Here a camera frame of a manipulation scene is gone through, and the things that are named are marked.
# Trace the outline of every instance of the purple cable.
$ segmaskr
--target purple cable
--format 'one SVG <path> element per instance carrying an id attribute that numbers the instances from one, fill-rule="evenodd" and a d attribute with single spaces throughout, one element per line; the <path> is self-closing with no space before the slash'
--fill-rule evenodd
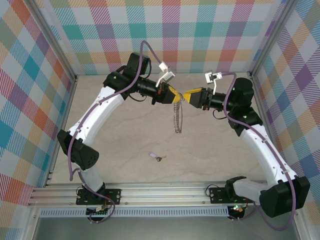
<path id="1" fill-rule="evenodd" d="M 115 213 L 115 210 L 116 210 L 116 204 L 115 204 L 115 202 L 114 202 L 112 199 L 110 199 L 109 197 L 103 196 L 103 195 L 101 195 L 101 194 L 93 191 L 93 190 L 86 184 L 84 178 L 82 177 L 82 174 L 81 174 L 80 170 L 79 170 L 78 174 L 79 174 L 79 178 L 81 179 L 81 182 L 83 183 L 83 186 L 84 186 L 86 189 L 88 189 L 91 193 L 99 196 L 100 198 L 106 199 L 107 201 L 111 202 L 112 205 L 113 205 L 112 212 L 111 212 L 108 216 L 104 217 L 104 218 L 103 218 L 102 220 L 100 220 L 100 221 L 93 221 L 93 220 L 91 219 L 91 216 L 92 216 L 92 213 L 91 213 L 91 214 L 89 215 L 89 219 L 90 219 L 91 223 L 100 224 L 100 223 L 103 223 L 104 221 L 107 221 L 107 220 Z"/>
<path id="2" fill-rule="evenodd" d="M 72 146 L 75 142 L 75 139 L 76 139 L 76 136 L 78 134 L 78 131 L 80 131 L 80 129 L 82 128 L 84 122 L 86 121 L 86 119 L 88 118 L 88 116 L 91 114 L 91 112 L 98 106 L 98 105 L 101 105 L 104 101 L 107 101 L 108 99 L 110 98 L 113 98 L 119 94 L 122 94 L 123 92 L 129 90 L 135 83 L 136 81 L 138 80 L 138 77 L 139 77 L 139 73 L 141 71 L 141 67 L 142 67 L 142 56 L 143 56 L 143 47 L 144 47 L 144 44 L 146 44 L 148 46 L 148 48 L 150 49 L 150 51 L 152 52 L 153 56 L 155 57 L 155 59 L 159 62 L 159 64 L 161 63 L 160 59 L 158 58 L 158 56 L 156 55 L 156 53 L 154 52 L 154 50 L 151 48 L 151 46 L 149 45 L 149 43 L 147 43 L 147 41 L 143 40 L 141 42 L 141 45 L 140 45 L 140 57 L 139 57 L 139 65 L 138 65 L 138 71 L 137 71 L 137 74 L 134 78 L 134 80 L 130 83 L 129 86 L 125 87 L 124 89 L 120 90 L 120 91 L 117 91 L 115 92 L 114 94 L 110 95 L 110 96 L 107 96 L 106 98 L 102 99 L 101 101 L 99 101 L 99 104 L 96 103 L 94 104 L 89 110 L 88 112 L 85 114 L 85 116 L 82 118 L 81 122 L 79 123 L 76 131 L 74 132 L 74 135 L 72 136 L 71 138 L 71 141 L 70 141 L 70 144 L 69 144 L 69 148 L 68 148 L 68 153 L 67 153 L 67 156 L 68 156 L 68 167 L 69 167 L 69 180 L 72 181 L 74 179 L 74 174 L 76 171 L 72 171 L 72 165 L 71 165 L 71 149 L 72 149 Z"/>
<path id="3" fill-rule="evenodd" d="M 235 120 L 233 119 L 232 117 L 230 117 L 228 115 L 228 112 L 227 112 L 227 103 L 228 103 L 228 99 L 229 99 L 229 96 L 230 96 L 230 93 L 235 85 L 235 82 L 237 80 L 237 74 L 235 74 L 234 72 L 227 72 L 227 73 L 223 73 L 222 76 L 229 76 L 229 75 L 233 75 L 233 81 L 225 95 L 225 99 L 224 99 L 224 102 L 223 102 L 223 112 L 225 114 L 225 116 L 228 118 L 228 120 L 236 123 L 236 124 L 240 124 L 248 129 L 251 129 L 255 134 L 257 134 L 261 139 L 262 141 L 265 142 L 265 144 L 268 146 L 268 148 L 270 149 L 270 151 L 272 152 L 272 154 L 274 155 L 274 157 L 276 158 L 277 162 L 280 164 L 288 182 L 289 182 L 289 185 L 290 185 L 290 189 L 291 189 L 291 194 L 292 194 L 292 209 L 291 209 L 291 215 L 290 215 L 290 218 L 288 220 L 288 222 L 283 226 L 283 227 L 275 227 L 273 226 L 267 219 L 267 217 L 261 212 L 261 210 L 259 208 L 257 208 L 257 205 L 255 202 L 253 202 L 254 206 L 257 208 L 257 211 L 261 214 L 261 216 L 263 217 L 264 221 L 266 222 L 266 224 L 272 228 L 273 230 L 276 230 L 276 231 L 283 231 L 283 230 L 286 230 L 291 224 L 292 224 L 292 221 L 295 217 L 295 212 L 296 212 L 296 192 L 295 192 L 295 188 L 294 188 L 294 184 L 289 176 L 289 174 L 286 172 L 286 167 L 284 166 L 284 164 L 282 163 L 282 161 L 280 160 L 278 154 L 276 153 L 276 151 L 274 150 L 274 148 L 270 145 L 270 143 L 266 140 L 266 138 L 260 134 L 260 132 L 258 132 L 256 129 L 254 129 L 252 126 L 242 122 L 242 121 L 238 121 L 238 120 Z"/>

